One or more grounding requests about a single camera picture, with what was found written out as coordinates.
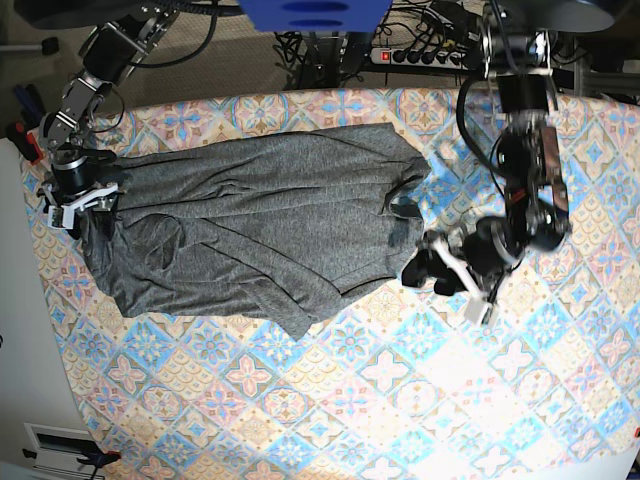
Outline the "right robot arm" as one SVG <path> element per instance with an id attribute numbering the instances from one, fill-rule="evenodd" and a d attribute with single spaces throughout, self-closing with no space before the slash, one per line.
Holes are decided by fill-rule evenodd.
<path id="1" fill-rule="evenodd" d="M 141 6 L 138 11 L 95 28 L 82 49 L 81 71 L 67 84 L 59 109 L 45 116 L 39 145 L 51 174 L 40 193 L 47 202 L 48 226 L 74 227 L 76 215 L 89 209 L 109 211 L 120 186 L 101 172 L 116 155 L 92 149 L 86 141 L 101 132 L 95 113 L 107 95 L 157 46 L 179 12 L 168 6 Z"/>

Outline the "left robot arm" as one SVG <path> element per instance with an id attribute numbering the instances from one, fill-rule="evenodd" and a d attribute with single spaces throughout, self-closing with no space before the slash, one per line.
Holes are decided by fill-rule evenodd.
<path id="1" fill-rule="evenodd" d="M 445 234 L 428 231 L 400 275 L 419 289 L 435 282 L 439 295 L 466 291 L 493 304 L 502 281 L 530 250 L 558 249 L 570 234 L 569 200 L 550 108 L 553 87 L 550 34 L 512 20 L 497 3 L 479 23 L 482 64 L 460 87 L 456 124 L 466 146 L 491 174 L 505 204 L 502 216 L 485 216 L 474 232 L 451 247 Z M 489 154 L 466 125 L 466 100 L 476 83 L 497 87 L 506 124 Z"/>

